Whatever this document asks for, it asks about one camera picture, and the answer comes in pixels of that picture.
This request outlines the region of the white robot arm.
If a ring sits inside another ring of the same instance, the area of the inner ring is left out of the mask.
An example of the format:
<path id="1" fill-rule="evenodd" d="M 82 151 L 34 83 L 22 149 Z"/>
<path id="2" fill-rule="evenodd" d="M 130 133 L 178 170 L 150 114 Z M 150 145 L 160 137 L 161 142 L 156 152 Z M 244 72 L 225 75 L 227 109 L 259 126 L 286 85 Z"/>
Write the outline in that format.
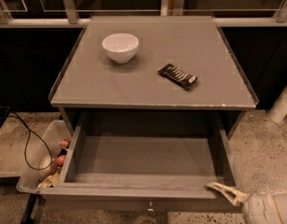
<path id="1" fill-rule="evenodd" d="M 231 140 L 242 188 L 218 182 L 246 224 L 287 224 L 287 85 L 268 111 L 246 113 Z"/>

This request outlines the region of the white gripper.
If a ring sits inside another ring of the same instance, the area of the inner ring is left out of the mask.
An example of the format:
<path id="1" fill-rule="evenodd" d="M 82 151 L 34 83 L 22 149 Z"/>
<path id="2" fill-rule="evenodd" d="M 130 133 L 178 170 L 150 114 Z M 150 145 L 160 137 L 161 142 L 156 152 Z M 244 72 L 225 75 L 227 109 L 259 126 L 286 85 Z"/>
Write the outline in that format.
<path id="1" fill-rule="evenodd" d="M 278 214 L 270 194 L 250 196 L 217 182 L 207 183 L 207 186 L 219 191 L 233 206 L 243 203 L 242 212 L 246 224 L 278 224 Z"/>

